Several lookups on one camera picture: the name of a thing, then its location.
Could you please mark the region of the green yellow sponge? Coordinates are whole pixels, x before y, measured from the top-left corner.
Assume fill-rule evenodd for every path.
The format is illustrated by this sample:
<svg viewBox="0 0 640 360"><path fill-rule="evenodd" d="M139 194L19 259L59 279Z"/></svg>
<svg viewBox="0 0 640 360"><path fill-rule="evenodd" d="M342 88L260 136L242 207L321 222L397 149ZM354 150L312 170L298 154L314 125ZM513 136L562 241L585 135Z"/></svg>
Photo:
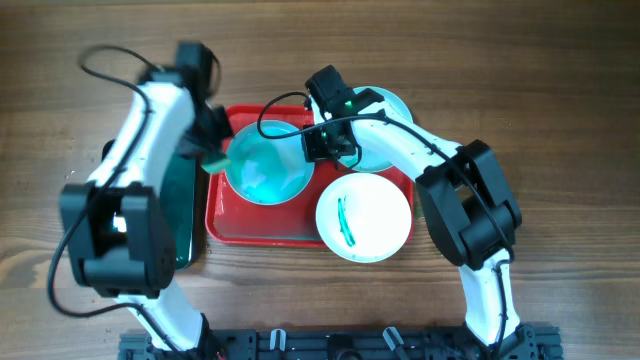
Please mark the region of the green yellow sponge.
<svg viewBox="0 0 640 360"><path fill-rule="evenodd" d="M201 160L201 168L208 174L218 174L223 172L231 160L224 153L206 155Z"/></svg>

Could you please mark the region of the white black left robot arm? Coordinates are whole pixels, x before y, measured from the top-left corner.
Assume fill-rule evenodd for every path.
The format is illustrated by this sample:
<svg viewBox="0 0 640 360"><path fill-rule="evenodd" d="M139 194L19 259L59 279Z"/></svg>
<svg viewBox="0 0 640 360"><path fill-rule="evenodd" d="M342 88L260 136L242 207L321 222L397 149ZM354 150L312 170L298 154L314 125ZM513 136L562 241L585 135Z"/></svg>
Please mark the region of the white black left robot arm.
<svg viewBox="0 0 640 360"><path fill-rule="evenodd" d="M153 346L177 357L222 353L206 317L174 279L176 241L160 201L171 159L195 157L211 174L230 161L222 151L232 130L208 99L211 73L193 66L147 70L115 142L83 184L60 197L64 236L51 265L68 254L75 281L129 309Z"/></svg>

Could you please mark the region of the white plate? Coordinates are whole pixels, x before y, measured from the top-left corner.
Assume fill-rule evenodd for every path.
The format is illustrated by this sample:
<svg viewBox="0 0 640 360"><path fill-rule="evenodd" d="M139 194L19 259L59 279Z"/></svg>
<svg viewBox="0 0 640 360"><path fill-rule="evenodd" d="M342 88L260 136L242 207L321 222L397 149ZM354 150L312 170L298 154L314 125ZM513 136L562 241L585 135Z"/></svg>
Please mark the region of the white plate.
<svg viewBox="0 0 640 360"><path fill-rule="evenodd" d="M322 241L334 254L351 262L375 263L405 244L412 213L407 198L390 180L352 173L322 192L315 222Z"/></svg>

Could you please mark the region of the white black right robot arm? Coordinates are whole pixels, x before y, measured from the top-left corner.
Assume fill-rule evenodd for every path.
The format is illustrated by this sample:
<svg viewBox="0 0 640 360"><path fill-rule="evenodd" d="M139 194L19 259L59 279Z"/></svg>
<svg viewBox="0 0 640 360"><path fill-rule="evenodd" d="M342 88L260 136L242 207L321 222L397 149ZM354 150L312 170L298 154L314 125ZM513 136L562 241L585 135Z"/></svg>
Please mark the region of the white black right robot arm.
<svg viewBox="0 0 640 360"><path fill-rule="evenodd" d="M497 353L520 324L512 300L509 267L521 211L490 147L442 139L396 112L382 97L367 105L355 99L327 112L310 99L314 124L306 135L326 144L331 130L347 130L410 178L429 235L460 273L466 328Z"/></svg>

